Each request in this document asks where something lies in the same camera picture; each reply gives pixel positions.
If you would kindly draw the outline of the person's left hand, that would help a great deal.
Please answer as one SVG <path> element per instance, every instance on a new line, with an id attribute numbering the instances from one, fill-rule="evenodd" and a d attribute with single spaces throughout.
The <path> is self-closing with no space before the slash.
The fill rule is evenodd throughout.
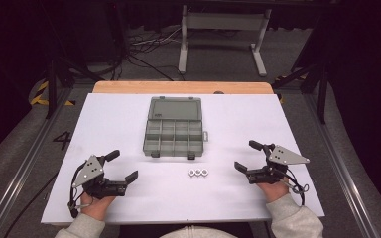
<path id="1" fill-rule="evenodd" d="M 102 199 L 97 199 L 87 193 L 84 193 L 80 197 L 80 202 L 82 205 L 80 212 L 96 220 L 104 221 L 107 209 L 114 200 L 115 196 L 107 196 Z"/>

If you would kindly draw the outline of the yellow black floor tape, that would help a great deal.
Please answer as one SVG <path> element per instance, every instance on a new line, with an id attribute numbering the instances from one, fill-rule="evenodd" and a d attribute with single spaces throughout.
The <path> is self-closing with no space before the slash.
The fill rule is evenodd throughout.
<path id="1" fill-rule="evenodd" d="M 36 105 L 36 104 L 39 104 L 39 105 L 48 105 L 49 104 L 49 100 L 48 99 L 43 99 L 42 96 L 45 92 L 45 90 L 47 89 L 47 87 L 49 86 L 49 82 L 47 80 L 44 80 L 41 85 L 39 86 L 36 94 L 34 95 L 33 99 L 31 100 L 30 104 L 31 105 Z"/>

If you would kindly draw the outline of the person's right hand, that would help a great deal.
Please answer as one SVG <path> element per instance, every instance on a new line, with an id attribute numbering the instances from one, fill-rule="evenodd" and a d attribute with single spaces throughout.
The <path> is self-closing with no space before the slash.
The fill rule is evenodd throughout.
<path id="1" fill-rule="evenodd" d="M 289 188 L 282 181 L 258 183 L 257 186 L 263 191 L 268 203 L 276 201 L 289 193 Z"/>

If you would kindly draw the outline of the grey plastic compartment box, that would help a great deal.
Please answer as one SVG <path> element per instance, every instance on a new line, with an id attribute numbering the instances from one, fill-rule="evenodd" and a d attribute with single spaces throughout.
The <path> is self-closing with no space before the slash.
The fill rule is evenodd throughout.
<path id="1" fill-rule="evenodd" d="M 202 156 L 206 141 L 200 98 L 151 98 L 143 142 L 146 156 L 194 160 Z"/>

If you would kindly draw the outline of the white table board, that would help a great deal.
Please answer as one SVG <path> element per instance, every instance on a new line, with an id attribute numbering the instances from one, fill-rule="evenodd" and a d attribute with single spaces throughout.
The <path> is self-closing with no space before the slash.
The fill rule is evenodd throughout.
<path id="1" fill-rule="evenodd" d="M 276 144 L 293 152 L 299 148 L 279 99 L 274 94 L 204 94 L 203 129 L 208 134 L 201 157 L 151 158 L 143 153 L 151 97 L 148 94 L 87 95 L 71 142 L 53 186 L 42 221 L 67 225 L 67 208 L 74 171 L 91 155 L 114 150 L 120 156 L 104 166 L 111 180 L 137 171 L 124 196 L 110 205 L 109 224 L 208 223 L 257 221 L 269 218 L 266 199 L 258 186 L 235 169 L 265 163 L 250 140 Z M 207 169 L 206 177 L 188 176 L 189 169 Z"/>

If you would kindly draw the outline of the grey metal stand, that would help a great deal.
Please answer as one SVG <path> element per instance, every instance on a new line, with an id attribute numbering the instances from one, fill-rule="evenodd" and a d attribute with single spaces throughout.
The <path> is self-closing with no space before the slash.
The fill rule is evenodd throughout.
<path id="1" fill-rule="evenodd" d="M 272 10 L 267 9 L 262 14 L 231 14 L 231 13 L 197 13 L 191 12 L 187 5 L 183 6 L 181 21 L 181 49 L 178 69 L 180 73 L 187 70 L 188 59 L 188 29 L 198 30 L 233 30 L 257 31 L 257 41 L 250 45 L 250 50 L 260 76 L 266 76 L 260 50 L 270 21 Z"/>

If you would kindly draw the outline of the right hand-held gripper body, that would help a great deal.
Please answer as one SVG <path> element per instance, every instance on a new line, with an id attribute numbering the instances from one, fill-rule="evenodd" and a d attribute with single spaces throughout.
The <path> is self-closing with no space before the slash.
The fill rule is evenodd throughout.
<path id="1" fill-rule="evenodd" d="M 263 144 L 266 165 L 261 169 L 249 170 L 246 176 L 250 183 L 275 183 L 287 177 L 289 165 L 308 164 L 310 160 L 280 145 Z"/>

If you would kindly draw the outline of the person's torso grey sweater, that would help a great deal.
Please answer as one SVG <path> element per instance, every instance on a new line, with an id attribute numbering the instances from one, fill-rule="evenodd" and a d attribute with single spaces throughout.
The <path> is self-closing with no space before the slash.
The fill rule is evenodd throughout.
<path id="1" fill-rule="evenodd" d="M 162 235 L 160 238 L 237 238 L 227 232 L 204 227 L 204 226 L 185 226 L 181 229 Z"/>

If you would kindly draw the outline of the aluminium floor rail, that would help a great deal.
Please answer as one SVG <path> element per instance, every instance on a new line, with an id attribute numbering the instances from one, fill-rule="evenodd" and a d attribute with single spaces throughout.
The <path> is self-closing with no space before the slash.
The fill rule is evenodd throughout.
<path id="1" fill-rule="evenodd" d="M 4 195 L 0 199 L 0 228 L 3 225 L 4 220 L 8 216 L 12 206 L 14 205 L 27 177 L 29 176 L 39 152 L 43 148 L 46 137 L 51 131 L 56 119 L 58 118 L 65 102 L 68 100 L 72 92 L 71 88 L 62 89 L 60 95 L 56 97 L 56 102 L 54 103 L 54 109 L 51 116 L 45 119 L 32 146 L 30 147 L 26 157 L 21 163 L 17 172 L 10 180 Z"/>
<path id="2" fill-rule="evenodd" d="M 320 133 L 327 151 L 330 154 L 330 164 L 342 188 L 343 194 L 356 220 L 360 232 L 363 235 L 363 238 L 381 238 L 378 230 L 372 224 L 371 216 L 366 209 L 359 190 L 355 185 L 354 180 L 350 175 L 342 156 L 334 147 L 334 143 L 331 140 L 327 126 L 322 124 L 318 117 L 318 107 L 316 105 L 315 99 L 310 94 L 304 94 L 304 99 L 312 117 L 315 120 L 318 132 Z"/>

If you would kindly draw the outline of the black tripod stand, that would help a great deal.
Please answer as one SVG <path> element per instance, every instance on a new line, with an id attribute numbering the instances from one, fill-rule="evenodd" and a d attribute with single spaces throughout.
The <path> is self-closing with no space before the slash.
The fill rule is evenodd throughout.
<path id="1" fill-rule="evenodd" d="M 49 92 L 49 105 L 47 119 L 50 119 L 58 109 L 57 103 L 57 80 L 61 82 L 63 87 L 72 88 L 74 80 L 72 78 L 70 69 L 75 69 L 87 78 L 93 81 L 101 81 L 102 77 L 89 71 L 86 67 L 80 66 L 73 61 L 63 57 L 53 57 L 48 65 L 48 92 Z"/>

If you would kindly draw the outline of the black metal stand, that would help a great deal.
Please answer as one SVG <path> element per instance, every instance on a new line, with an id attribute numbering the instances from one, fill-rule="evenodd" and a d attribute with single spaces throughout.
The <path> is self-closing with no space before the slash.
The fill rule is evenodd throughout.
<path id="1" fill-rule="evenodd" d="M 303 75 L 306 78 L 300 86 L 300 91 L 303 94 L 311 94 L 314 91 L 314 89 L 318 87 L 317 116 L 320 123 L 324 124 L 324 109 L 328 80 L 326 68 L 323 63 L 309 65 L 307 67 L 298 69 L 287 76 L 279 76 L 278 80 L 275 80 L 272 83 L 272 88 L 278 89 Z"/>

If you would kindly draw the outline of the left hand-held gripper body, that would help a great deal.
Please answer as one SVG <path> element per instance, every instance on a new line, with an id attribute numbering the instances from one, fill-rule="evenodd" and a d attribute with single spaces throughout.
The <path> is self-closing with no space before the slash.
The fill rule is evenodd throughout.
<path id="1" fill-rule="evenodd" d="M 91 155 L 80 165 L 72 178 L 71 188 L 81 186 L 85 193 L 97 199 L 107 196 L 124 196 L 128 183 L 111 181 L 104 176 L 105 156 Z"/>

